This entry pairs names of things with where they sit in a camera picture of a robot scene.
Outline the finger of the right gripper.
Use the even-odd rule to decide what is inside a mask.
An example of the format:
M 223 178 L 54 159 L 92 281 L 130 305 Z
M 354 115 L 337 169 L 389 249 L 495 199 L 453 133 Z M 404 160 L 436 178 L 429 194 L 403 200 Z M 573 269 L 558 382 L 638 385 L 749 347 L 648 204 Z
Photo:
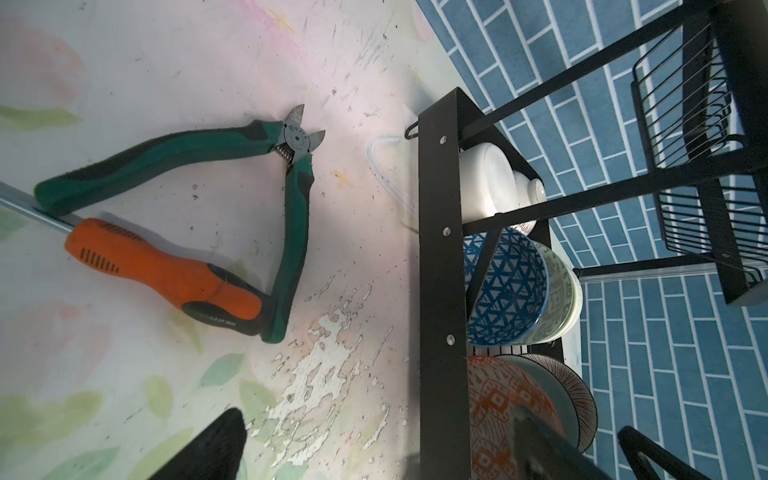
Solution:
M 621 447 L 635 477 L 640 480 L 660 480 L 654 466 L 679 480 L 710 480 L 662 446 L 632 426 L 623 427 L 617 434 Z

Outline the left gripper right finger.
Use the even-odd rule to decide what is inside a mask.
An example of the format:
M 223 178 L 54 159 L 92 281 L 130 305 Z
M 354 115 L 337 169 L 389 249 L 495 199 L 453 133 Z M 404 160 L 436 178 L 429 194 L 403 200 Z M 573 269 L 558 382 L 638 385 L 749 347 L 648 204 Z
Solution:
M 527 409 L 513 410 L 512 451 L 518 479 L 609 479 Z

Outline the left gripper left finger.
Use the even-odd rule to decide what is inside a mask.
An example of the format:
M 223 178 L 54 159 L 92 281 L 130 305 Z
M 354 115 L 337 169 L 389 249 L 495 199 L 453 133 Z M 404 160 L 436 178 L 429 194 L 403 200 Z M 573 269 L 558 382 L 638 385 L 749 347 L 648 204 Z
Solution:
M 246 440 L 242 412 L 229 408 L 150 479 L 236 479 Z

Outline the red floral patterned bowl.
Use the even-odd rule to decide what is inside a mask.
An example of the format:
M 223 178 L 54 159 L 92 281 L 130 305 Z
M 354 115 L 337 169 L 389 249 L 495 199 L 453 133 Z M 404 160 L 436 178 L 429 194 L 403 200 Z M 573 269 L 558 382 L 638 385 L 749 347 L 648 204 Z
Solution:
M 564 435 L 560 416 L 545 390 L 521 367 L 498 357 L 468 359 L 469 420 L 474 479 L 516 479 L 513 410 L 523 407 Z

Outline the green rimmed striped bowl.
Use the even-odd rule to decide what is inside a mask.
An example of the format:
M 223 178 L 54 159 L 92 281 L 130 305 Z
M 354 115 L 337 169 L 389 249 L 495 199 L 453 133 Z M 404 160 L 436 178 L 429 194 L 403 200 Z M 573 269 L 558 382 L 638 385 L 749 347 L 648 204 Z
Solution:
M 528 332 L 528 344 L 556 339 L 571 318 L 576 300 L 572 269 L 550 248 L 535 242 L 548 269 L 548 302 L 539 320 Z

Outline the blue floral patterned bowl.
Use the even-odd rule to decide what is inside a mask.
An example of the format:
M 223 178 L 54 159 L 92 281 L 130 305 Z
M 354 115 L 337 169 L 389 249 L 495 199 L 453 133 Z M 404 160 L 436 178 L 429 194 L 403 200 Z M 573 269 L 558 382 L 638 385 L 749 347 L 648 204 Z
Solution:
M 548 267 L 536 243 L 514 228 L 504 229 L 469 315 L 469 343 L 514 344 L 539 321 L 548 300 Z

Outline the plain white ceramic bowl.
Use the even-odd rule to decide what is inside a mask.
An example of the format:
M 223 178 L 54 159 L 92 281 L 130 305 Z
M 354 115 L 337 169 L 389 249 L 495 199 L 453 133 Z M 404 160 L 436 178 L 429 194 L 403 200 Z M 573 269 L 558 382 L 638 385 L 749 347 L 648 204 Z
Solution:
M 504 152 L 481 143 L 459 156 L 461 214 L 464 223 L 518 208 L 514 172 Z

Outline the brown striped ceramic bowl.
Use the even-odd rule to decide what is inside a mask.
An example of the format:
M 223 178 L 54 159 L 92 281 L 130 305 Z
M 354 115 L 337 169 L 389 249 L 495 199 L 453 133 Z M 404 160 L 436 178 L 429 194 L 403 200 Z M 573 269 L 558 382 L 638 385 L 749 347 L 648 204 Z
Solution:
M 594 442 L 599 420 L 597 404 L 589 387 L 572 368 L 553 357 L 535 353 L 526 353 L 524 357 L 548 370 L 565 388 L 579 422 L 578 449 L 584 453 Z

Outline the cream ceramic bowl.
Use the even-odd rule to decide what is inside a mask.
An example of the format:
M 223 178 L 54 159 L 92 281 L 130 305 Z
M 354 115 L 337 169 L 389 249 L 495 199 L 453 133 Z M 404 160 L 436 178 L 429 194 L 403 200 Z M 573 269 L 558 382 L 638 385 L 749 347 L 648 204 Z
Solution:
M 583 302 L 584 302 L 583 287 L 580 283 L 579 278 L 577 277 L 574 270 L 570 271 L 569 274 L 570 274 L 571 282 L 573 286 L 574 303 L 572 306 L 572 311 L 571 311 L 569 323 L 568 323 L 568 329 L 566 330 L 566 332 L 570 332 L 579 323 L 581 311 L 583 308 Z

